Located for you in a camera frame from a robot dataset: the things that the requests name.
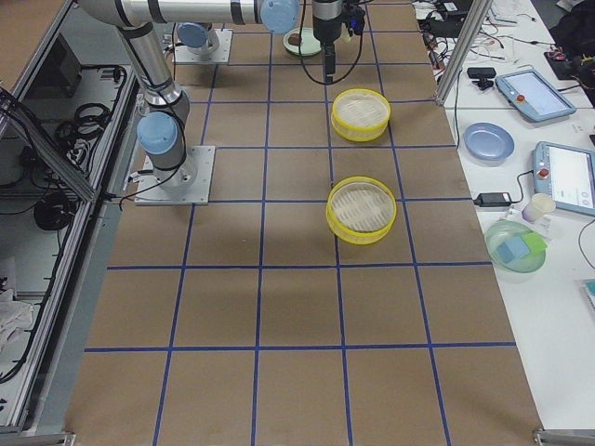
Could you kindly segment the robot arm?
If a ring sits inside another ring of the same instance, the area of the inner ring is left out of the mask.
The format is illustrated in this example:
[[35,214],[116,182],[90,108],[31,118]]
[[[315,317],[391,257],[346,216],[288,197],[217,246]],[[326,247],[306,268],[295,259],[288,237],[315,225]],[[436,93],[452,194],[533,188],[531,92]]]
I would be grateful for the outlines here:
[[200,58],[209,57],[219,48],[219,39],[212,23],[181,22],[177,32],[179,41]]
[[134,73],[144,89],[147,114],[136,135],[152,166],[151,187],[168,204],[199,203],[191,190],[200,172],[198,155],[204,147],[186,142],[190,99],[176,83],[160,46],[155,24],[195,25],[182,35],[187,46],[207,55],[218,50],[214,23],[259,24],[270,33],[288,33],[297,24],[297,1],[83,1],[92,18],[112,25],[125,47]]

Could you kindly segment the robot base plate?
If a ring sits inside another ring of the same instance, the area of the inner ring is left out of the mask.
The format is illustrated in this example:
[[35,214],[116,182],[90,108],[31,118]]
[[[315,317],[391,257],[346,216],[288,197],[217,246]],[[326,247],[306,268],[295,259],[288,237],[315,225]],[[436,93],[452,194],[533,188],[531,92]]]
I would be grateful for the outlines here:
[[134,196],[137,205],[206,205],[212,183],[216,148],[190,146],[186,160],[169,180],[171,173],[153,172],[152,161],[146,155],[143,169],[152,170],[139,179],[140,193]]
[[228,64],[231,55],[231,41],[231,29],[211,29],[206,35],[203,46],[177,46],[174,53],[176,63],[180,65]]

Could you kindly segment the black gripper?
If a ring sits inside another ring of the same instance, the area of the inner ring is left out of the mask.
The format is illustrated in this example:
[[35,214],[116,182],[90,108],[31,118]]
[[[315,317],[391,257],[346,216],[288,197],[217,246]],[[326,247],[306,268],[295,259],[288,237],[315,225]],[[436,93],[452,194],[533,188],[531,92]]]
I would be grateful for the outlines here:
[[[313,0],[312,29],[320,43],[334,43],[341,35],[342,0]],[[334,44],[322,44],[324,83],[331,85],[336,74],[336,50]]]

